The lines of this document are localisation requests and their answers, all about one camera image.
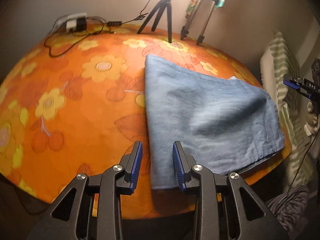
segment silver tripod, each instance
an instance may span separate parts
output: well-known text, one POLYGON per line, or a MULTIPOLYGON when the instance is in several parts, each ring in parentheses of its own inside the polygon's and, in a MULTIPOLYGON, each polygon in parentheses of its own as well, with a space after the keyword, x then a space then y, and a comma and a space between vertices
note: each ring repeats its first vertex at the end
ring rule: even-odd
MULTIPOLYGON (((183 40, 184 38, 186 38, 186 36, 189 34, 189 28, 190 28, 191 23, 192 23, 195 15, 196 15, 196 12, 197 12, 198 9, 199 9, 199 6, 200 6, 201 2, 202 2, 202 0, 198 0, 198 1, 197 1, 196 6, 195 6, 194 10, 192 11, 191 15, 189 16, 186 25, 184 25, 184 26, 182 27, 182 29, 181 29, 181 36, 180 36, 180 39, 181 39, 181 40, 183 40)), ((214 10, 214 6, 216 5, 217 2, 218 2, 218 0, 212 0, 212 4, 211 4, 211 7, 210 7, 209 14, 207 15, 207 18, 206 18, 206 20, 205 20, 205 22, 204 22, 204 26, 203 26, 203 28, 202 28, 202 30, 201 30, 201 33, 200 33, 200 35, 199 35, 199 37, 198 37, 198 39, 197 39, 197 45, 200 45, 200 44, 203 42, 203 40, 204 40, 204 36, 203 36, 203 35, 204 35, 204 32, 205 32, 205 30, 206 30, 206 28, 207 28, 208 22, 209 22, 209 20, 210 20, 210 18, 211 18, 211 14, 212 14, 212 12, 213 12, 213 10, 214 10)))

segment green and white striped fabric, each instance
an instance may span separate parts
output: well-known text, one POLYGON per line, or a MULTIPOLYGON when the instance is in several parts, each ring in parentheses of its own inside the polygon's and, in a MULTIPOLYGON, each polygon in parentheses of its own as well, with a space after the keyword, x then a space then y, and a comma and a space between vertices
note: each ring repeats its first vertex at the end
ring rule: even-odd
MULTIPOLYGON (((292 145, 292 153, 288 157, 286 170, 287 186, 289 186, 308 146, 299 118, 298 93, 283 84, 283 76, 288 73, 297 78, 299 77, 300 68, 297 59, 287 47, 281 32, 275 35, 270 44, 270 51, 274 61, 279 119, 285 125, 292 145)), ((293 187, 307 184, 312 177, 313 171, 310 157, 307 155, 294 181, 293 187)))

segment floral tablecloth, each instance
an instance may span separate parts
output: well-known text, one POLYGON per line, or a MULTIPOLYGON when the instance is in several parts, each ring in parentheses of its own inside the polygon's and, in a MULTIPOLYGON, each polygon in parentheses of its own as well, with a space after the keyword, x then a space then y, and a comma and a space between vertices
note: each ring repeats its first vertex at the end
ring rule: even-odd
MULTIPOLYGON (((29 194, 51 203, 76 174, 99 174, 143 143, 138 187, 122 196, 127 219, 169 216, 194 209, 179 190, 153 191, 144 103, 144 61, 149 53, 203 74, 231 76, 260 87, 234 58, 195 41, 167 42, 165 31, 136 34, 138 27, 114 27, 92 35, 61 57, 51 58, 43 42, 26 54, 0 87, 0 172, 29 194)), ((59 54, 81 36, 48 40, 59 54)), ((291 152, 291 145, 245 174, 252 184, 291 152)), ((96 213, 95 201, 93 213, 96 213)))

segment blue fabric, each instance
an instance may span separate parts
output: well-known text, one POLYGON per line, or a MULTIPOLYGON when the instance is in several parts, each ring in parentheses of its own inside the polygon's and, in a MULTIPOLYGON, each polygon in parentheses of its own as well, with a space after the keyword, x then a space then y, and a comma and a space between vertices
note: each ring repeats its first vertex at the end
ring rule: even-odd
POLYGON ((146 58, 145 75, 153 189, 178 185, 174 141, 218 174, 261 162, 284 147, 276 105, 263 89, 153 55, 146 58))

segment silver screw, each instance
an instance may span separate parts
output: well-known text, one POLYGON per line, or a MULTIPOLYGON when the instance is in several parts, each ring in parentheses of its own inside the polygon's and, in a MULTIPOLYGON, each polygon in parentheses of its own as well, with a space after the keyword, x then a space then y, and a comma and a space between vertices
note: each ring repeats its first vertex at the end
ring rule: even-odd
POLYGON ((120 170, 122 170, 122 166, 121 165, 115 165, 115 166, 113 166, 113 170, 114 171, 120 171, 120 170))
POLYGON ((230 174, 230 178, 232 178, 232 179, 239 179, 239 174, 238 174, 238 173, 235 173, 235 172, 232 172, 232 173, 230 174))
POLYGON ((202 171, 203 167, 200 164, 196 164, 196 165, 193 166, 193 169, 195 171, 202 171))
POLYGON ((79 173, 79 174, 77 175, 77 179, 79 179, 79 180, 85 179, 85 174, 84 174, 84 173, 79 173))

